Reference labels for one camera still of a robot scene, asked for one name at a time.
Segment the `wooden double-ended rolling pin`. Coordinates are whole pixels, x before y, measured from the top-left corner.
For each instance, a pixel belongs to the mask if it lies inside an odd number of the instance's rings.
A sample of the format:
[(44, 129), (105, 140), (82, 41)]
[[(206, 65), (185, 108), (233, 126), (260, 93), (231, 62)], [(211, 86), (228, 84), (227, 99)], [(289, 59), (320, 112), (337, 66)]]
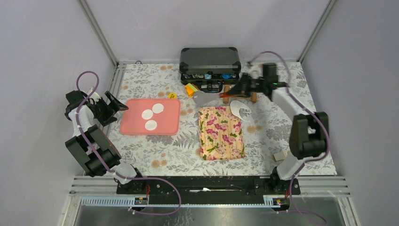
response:
[[(228, 91), (231, 90), (231, 88), (232, 88), (232, 86), (230, 86), (230, 85), (225, 85), (225, 86), (223, 87), (223, 92), (224, 92), (224, 93), (227, 93)], [(229, 95), (229, 96), (224, 96), (224, 97), (222, 98), (222, 102), (223, 102), (224, 104), (229, 104), (229, 103), (230, 103), (230, 100), (231, 100), (232, 98), (244, 98), (244, 99), (250, 99), (252, 103), (256, 103), (256, 102), (257, 102), (257, 94), (256, 94), (255, 92), (252, 92), (252, 93), (251, 93), (251, 96), (248, 96), (248, 97), (247, 97), (247, 96), (243, 96), (243, 95)]]

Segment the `floral yellow tray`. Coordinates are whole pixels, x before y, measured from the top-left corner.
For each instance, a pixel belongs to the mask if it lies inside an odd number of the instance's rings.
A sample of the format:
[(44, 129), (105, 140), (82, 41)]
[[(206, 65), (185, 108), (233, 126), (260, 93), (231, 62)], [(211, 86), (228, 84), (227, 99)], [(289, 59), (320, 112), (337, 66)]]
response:
[(199, 115), (200, 156), (205, 161), (245, 158), (241, 119), (229, 106), (203, 107)]

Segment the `white dough ball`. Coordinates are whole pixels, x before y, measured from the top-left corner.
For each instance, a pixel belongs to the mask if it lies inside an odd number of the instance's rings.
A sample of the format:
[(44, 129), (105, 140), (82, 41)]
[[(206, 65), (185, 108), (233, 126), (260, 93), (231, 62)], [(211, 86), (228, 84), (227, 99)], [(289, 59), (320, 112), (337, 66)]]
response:
[(152, 111), (155, 114), (159, 114), (164, 111), (164, 105), (161, 103), (156, 103), (152, 106)]

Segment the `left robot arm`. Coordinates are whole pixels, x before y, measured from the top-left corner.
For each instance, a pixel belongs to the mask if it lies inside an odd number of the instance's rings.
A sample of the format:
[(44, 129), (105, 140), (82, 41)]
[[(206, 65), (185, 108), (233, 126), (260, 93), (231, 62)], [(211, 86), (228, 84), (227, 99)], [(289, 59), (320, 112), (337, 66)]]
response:
[(97, 93), (90, 97), (79, 90), (66, 94), (69, 104), (65, 116), (72, 122), (73, 135), (65, 142), (65, 146), (86, 175), (111, 176), (121, 185), (128, 183), (128, 188), (139, 194), (146, 187), (142, 174), (131, 164), (122, 162), (115, 145), (95, 124), (95, 120), (98, 120), (102, 126), (107, 126), (117, 120), (117, 112), (128, 110), (110, 92), (107, 91), (105, 95), (110, 103), (106, 103)]

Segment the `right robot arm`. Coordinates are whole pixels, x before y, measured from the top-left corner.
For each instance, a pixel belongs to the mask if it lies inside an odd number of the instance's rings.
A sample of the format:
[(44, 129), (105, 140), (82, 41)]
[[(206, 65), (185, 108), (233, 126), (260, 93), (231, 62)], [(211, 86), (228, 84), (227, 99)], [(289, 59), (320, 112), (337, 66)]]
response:
[(262, 93), (276, 104), (292, 121), (289, 137), (290, 151), (270, 180), (270, 188), (276, 194), (288, 189), (288, 180), (294, 179), (308, 162), (321, 161), (329, 154), (328, 115), (312, 112), (289, 90), (286, 82), (279, 81), (275, 63), (262, 65), (262, 76), (252, 78), (243, 73), (237, 84), (222, 97), (250, 97)]

